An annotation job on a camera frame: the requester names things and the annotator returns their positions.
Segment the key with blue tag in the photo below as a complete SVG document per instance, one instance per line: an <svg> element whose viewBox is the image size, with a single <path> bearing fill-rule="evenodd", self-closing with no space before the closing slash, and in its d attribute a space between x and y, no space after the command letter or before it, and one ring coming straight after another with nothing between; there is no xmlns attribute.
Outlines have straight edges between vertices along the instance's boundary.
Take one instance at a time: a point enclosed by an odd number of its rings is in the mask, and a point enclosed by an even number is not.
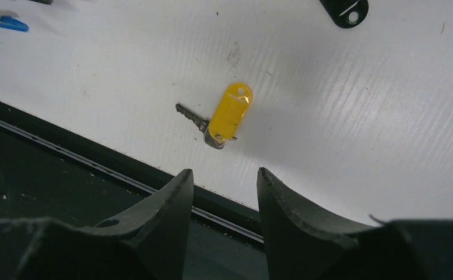
<svg viewBox="0 0 453 280"><path fill-rule="evenodd" d="M19 15L16 12L0 9L0 28L28 32L29 26L18 18Z"/></svg>

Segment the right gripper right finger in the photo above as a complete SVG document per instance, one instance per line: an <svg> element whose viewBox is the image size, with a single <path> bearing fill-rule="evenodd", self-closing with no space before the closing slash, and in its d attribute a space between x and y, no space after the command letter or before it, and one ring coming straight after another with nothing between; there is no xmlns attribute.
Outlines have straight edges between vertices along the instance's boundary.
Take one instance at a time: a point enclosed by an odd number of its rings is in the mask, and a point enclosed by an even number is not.
<svg viewBox="0 0 453 280"><path fill-rule="evenodd" d="M453 219L372 227L339 216L258 170L270 279L453 279Z"/></svg>

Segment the key with yellow tag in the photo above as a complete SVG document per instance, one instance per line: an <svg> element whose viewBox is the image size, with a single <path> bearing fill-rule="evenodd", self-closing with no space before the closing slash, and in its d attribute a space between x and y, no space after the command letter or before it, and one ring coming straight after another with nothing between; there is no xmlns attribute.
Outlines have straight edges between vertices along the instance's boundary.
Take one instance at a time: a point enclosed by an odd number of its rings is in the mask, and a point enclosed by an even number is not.
<svg viewBox="0 0 453 280"><path fill-rule="evenodd" d="M224 91L212 118L207 119L177 103L175 109L192 121L203 134L203 141L213 149L237 140L236 132L253 100L251 89L245 83L232 83Z"/></svg>

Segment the key with black tag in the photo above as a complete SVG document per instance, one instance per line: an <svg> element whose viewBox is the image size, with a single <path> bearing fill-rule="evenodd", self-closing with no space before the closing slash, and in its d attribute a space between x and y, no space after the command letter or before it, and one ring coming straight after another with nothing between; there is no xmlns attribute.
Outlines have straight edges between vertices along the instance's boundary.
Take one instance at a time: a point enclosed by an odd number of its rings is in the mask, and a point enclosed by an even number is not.
<svg viewBox="0 0 453 280"><path fill-rule="evenodd" d="M359 25L367 16L368 0L319 0L334 24L342 29Z"/></svg>

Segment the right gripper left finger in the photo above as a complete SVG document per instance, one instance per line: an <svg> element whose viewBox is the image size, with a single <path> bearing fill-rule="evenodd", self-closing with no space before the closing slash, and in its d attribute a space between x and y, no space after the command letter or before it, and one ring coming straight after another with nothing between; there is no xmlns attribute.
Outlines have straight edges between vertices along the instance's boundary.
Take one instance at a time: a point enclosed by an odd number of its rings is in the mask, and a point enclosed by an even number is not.
<svg viewBox="0 0 453 280"><path fill-rule="evenodd" d="M93 227L0 219L0 279L181 279L193 198L185 169Z"/></svg>

